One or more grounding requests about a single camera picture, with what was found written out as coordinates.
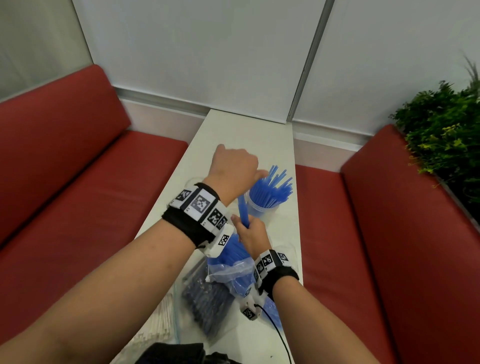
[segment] white table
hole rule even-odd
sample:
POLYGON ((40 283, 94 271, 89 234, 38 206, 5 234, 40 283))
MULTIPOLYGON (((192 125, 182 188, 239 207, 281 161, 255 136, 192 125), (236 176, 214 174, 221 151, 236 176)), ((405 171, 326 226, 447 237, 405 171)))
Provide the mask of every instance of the white table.
MULTIPOLYGON (((269 170, 273 164, 277 164, 280 171, 287 169, 288 176, 293 177, 294 193, 275 213, 268 226, 268 233, 274 248, 279 245, 293 246, 297 255, 298 274, 302 282, 297 184, 291 124, 283 125, 211 110, 138 235, 160 219, 167 204, 188 180, 203 178, 207 175, 212 155, 218 144, 224 144, 226 148, 245 148, 258 157, 259 168, 269 170)), ((181 277, 201 257, 202 254, 198 251, 191 256, 177 280, 178 289, 181 289, 181 277)), ((262 320, 247 320, 241 314, 236 301, 213 341, 206 339, 197 324, 193 322, 191 314, 182 304, 180 307, 181 343, 203 342, 207 353, 215 351, 226 353, 229 358, 244 364, 288 363, 287 353, 275 329, 262 320)))

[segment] forearm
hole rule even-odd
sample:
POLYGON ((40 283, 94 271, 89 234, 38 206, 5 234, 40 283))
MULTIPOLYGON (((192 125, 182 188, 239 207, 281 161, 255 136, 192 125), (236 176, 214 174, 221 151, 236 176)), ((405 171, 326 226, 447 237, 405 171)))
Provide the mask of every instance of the forearm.
POLYGON ((160 220, 8 345, 15 345, 15 340, 20 345, 41 342, 43 336, 58 341, 47 347, 60 343, 57 357, 61 353, 74 363, 107 363, 151 315, 194 249, 186 235, 160 220))
POLYGON ((378 364, 359 338, 293 277, 282 277, 273 297, 296 363, 378 364))

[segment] red cushion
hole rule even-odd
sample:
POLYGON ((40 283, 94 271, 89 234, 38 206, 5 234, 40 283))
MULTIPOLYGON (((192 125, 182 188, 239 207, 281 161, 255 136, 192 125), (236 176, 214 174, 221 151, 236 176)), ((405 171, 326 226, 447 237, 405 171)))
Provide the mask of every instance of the red cushion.
POLYGON ((130 125, 90 66, 0 104, 0 243, 130 125))
POLYGON ((127 132, 0 251, 0 343, 135 237, 186 149, 127 132))
POLYGON ((383 364, 396 363, 339 173, 296 166, 303 283, 383 364))
POLYGON ((342 168, 405 363, 480 363, 480 237, 384 127, 342 168))

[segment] leaves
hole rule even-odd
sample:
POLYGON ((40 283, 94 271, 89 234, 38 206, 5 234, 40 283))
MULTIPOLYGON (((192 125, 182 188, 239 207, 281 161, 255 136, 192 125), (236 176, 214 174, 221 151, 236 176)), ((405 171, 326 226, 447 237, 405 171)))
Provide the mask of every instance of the leaves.
POLYGON ((476 64, 466 60, 471 81, 465 90, 441 81, 438 90, 419 92, 390 117, 420 172, 438 174, 480 217, 480 81, 476 64))

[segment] plastic cup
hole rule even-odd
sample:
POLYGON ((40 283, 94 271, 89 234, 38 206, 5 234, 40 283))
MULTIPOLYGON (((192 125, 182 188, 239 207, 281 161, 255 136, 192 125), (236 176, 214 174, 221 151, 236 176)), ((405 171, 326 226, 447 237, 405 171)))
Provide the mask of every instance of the plastic cup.
POLYGON ((266 226, 270 223, 270 220, 273 217, 273 214, 278 209, 278 206, 272 208, 264 208, 258 206, 255 202, 250 199, 250 191, 247 191, 245 194, 245 202, 247 203, 248 214, 256 218, 259 218, 265 223, 266 226))

